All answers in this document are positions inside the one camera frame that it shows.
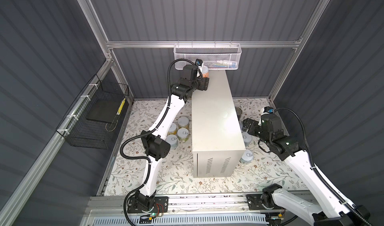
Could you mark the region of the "white label can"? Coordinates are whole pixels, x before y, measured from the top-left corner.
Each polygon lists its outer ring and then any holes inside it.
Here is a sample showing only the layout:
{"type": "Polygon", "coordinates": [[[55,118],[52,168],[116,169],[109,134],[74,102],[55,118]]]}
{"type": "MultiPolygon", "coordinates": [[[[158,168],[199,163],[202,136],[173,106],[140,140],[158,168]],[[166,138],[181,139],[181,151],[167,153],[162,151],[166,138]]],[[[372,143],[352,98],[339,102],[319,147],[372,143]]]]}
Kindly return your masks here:
{"type": "Polygon", "coordinates": [[[253,141],[252,136],[246,132],[242,132],[242,137],[243,137],[245,147],[248,147],[251,144],[251,142],[253,141]]]}

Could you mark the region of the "orange label can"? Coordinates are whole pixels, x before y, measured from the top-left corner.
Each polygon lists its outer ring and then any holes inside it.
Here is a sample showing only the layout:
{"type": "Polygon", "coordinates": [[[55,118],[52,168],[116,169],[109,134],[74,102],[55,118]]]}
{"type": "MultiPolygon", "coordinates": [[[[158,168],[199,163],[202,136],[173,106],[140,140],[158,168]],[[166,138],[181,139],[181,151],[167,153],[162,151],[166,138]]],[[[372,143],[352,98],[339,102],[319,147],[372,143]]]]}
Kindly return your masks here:
{"type": "Polygon", "coordinates": [[[209,77],[209,68],[207,66],[202,66],[201,73],[203,78],[209,77]]]}

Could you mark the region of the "teal label can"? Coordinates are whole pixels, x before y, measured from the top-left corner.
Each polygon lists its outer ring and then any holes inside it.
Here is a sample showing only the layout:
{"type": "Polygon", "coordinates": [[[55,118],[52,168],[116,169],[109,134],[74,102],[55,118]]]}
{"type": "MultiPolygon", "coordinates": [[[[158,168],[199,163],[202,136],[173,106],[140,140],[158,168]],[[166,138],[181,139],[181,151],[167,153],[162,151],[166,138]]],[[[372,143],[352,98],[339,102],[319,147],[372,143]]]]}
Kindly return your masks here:
{"type": "Polygon", "coordinates": [[[250,164],[254,160],[253,152],[246,149],[242,157],[240,158],[241,164],[250,164]]]}

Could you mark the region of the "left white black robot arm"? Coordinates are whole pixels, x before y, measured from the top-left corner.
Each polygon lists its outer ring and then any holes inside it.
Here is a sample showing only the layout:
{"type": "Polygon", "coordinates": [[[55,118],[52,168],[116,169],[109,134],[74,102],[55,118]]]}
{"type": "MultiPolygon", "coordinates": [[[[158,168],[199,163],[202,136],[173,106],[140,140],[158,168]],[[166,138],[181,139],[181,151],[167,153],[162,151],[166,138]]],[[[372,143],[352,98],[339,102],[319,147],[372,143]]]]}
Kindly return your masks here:
{"type": "Polygon", "coordinates": [[[166,142],[171,124],[195,90],[204,91],[208,89],[209,78],[203,77],[203,66],[204,62],[201,59],[196,59],[195,62],[192,62],[188,59],[180,58],[171,62],[167,71],[167,104],[148,131],[142,131],[140,135],[127,139],[120,146],[120,155],[124,159],[146,161],[147,174],[145,175],[143,182],[140,186],[127,193],[124,199],[124,215],[131,226],[135,223],[132,222],[128,215],[129,198],[133,196],[136,203],[143,207],[146,212],[151,211],[155,204],[156,181],[161,164],[171,149],[170,144],[166,142]],[[181,61],[187,63],[187,65],[183,67],[183,77],[172,84],[171,69],[173,65],[181,61]],[[142,140],[145,155],[135,157],[126,155],[124,153],[125,146],[137,139],[142,140]]]}

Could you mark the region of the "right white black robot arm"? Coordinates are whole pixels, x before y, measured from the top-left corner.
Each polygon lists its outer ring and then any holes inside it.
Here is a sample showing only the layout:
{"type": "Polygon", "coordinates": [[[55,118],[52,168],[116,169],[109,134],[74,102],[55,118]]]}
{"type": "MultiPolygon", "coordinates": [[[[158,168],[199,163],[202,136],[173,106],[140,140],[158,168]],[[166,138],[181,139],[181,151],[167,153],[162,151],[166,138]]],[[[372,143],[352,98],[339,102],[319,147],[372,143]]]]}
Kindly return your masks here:
{"type": "Polygon", "coordinates": [[[269,153],[287,164],[303,181],[317,204],[299,198],[278,184],[272,184],[263,189],[259,199],[247,195],[250,210],[256,209],[257,205],[267,210],[280,207],[312,226],[369,226],[371,214],[367,208],[354,204],[314,163],[304,125],[300,124],[304,139],[304,145],[300,146],[296,138],[284,134],[282,120],[276,113],[276,109],[267,106],[262,110],[259,121],[250,118],[243,120],[242,129],[259,138],[267,145],[269,153]]]}

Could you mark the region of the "light blue label can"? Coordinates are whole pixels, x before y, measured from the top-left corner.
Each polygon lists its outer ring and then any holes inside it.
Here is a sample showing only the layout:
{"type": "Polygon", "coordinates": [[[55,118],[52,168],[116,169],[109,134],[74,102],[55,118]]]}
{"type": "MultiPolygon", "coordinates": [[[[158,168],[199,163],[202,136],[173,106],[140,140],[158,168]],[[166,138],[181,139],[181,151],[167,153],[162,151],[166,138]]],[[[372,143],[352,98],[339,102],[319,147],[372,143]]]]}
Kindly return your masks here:
{"type": "Polygon", "coordinates": [[[170,144],[171,149],[176,149],[179,144],[178,137],[176,135],[168,135],[166,142],[170,144]]]}

